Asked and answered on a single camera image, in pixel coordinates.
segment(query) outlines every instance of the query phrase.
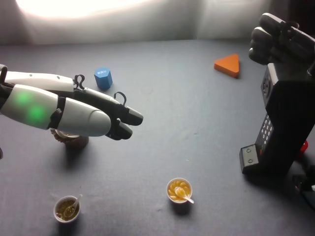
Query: blue hexagonal prism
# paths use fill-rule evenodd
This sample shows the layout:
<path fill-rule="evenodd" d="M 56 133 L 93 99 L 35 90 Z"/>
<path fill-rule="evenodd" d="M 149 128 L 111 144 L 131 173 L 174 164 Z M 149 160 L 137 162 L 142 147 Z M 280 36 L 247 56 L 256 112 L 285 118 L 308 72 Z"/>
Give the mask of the blue hexagonal prism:
<path fill-rule="evenodd" d="M 109 68 L 102 67 L 96 69 L 94 77 L 97 86 L 101 89 L 109 89 L 113 84 L 112 75 Z"/>

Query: white backdrop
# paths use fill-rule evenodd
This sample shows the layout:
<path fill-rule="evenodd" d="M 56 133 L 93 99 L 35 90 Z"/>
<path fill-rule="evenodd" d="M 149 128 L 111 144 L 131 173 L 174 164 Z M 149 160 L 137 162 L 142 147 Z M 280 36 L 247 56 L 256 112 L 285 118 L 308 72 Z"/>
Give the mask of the white backdrop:
<path fill-rule="evenodd" d="M 19 32 L 0 36 L 0 43 L 244 38 L 257 26 L 260 15 L 272 10 L 271 1 L 17 0 L 18 4 L 10 3 L 7 17 L 12 17 L 10 11 L 20 15 L 15 17 Z M 287 0 L 277 2 L 284 8 Z"/>

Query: spoon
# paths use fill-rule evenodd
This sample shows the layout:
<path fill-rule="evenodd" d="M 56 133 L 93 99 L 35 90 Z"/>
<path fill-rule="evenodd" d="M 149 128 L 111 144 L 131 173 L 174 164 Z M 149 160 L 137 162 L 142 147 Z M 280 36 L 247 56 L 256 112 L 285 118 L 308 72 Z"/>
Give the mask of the spoon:
<path fill-rule="evenodd" d="M 184 198 L 185 200 L 189 201 L 189 202 L 192 203 L 192 204 L 194 203 L 194 201 L 193 201 L 192 199 L 190 199 L 190 198 L 186 195 L 186 193 L 185 193 L 185 191 L 184 191 L 183 188 L 181 188 L 181 187 L 176 187 L 176 188 L 175 188 L 175 193 L 176 193 L 176 195 L 177 195 L 178 197 Z"/>
<path fill-rule="evenodd" d="M 73 216 L 75 210 L 77 209 L 77 206 L 79 204 L 79 201 L 82 197 L 82 194 L 79 195 L 79 197 L 77 198 L 77 200 L 74 202 L 74 204 L 68 206 L 64 212 L 63 212 L 63 215 L 67 218 L 70 218 L 71 216 Z"/>

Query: table surface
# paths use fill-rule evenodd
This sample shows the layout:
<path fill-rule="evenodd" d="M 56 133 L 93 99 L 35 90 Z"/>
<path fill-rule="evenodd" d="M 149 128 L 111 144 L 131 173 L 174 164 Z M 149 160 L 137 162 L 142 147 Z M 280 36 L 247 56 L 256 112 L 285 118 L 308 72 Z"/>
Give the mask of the table surface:
<path fill-rule="evenodd" d="M 239 150 L 255 142 L 265 116 L 265 66 L 248 42 L 168 41 L 113 45 L 0 47 L 10 71 L 86 76 L 111 69 L 127 105 L 144 115 L 127 141 L 90 138 L 71 152 L 49 131 L 0 116 L 0 235 L 3 236 L 309 236 L 315 213 L 284 179 L 247 178 Z M 213 69 L 238 53 L 233 79 Z M 315 133 L 309 155 L 315 154 Z M 300 171 L 293 166 L 290 172 Z M 194 205 L 173 205 L 167 183 L 183 177 Z M 59 225 L 55 202 L 83 194 L 76 224 Z"/>

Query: glowing green light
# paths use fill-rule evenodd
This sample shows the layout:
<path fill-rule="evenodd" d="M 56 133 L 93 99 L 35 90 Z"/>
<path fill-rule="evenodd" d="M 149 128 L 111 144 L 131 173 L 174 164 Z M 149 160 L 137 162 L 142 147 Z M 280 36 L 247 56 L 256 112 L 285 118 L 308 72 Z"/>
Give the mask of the glowing green light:
<path fill-rule="evenodd" d="M 46 118 L 46 110 L 40 105 L 30 107 L 26 115 L 26 121 L 32 125 L 44 123 Z"/>
<path fill-rule="evenodd" d="M 24 106 L 32 100 L 32 96 L 28 92 L 21 92 L 16 96 L 15 103 L 18 106 Z"/>

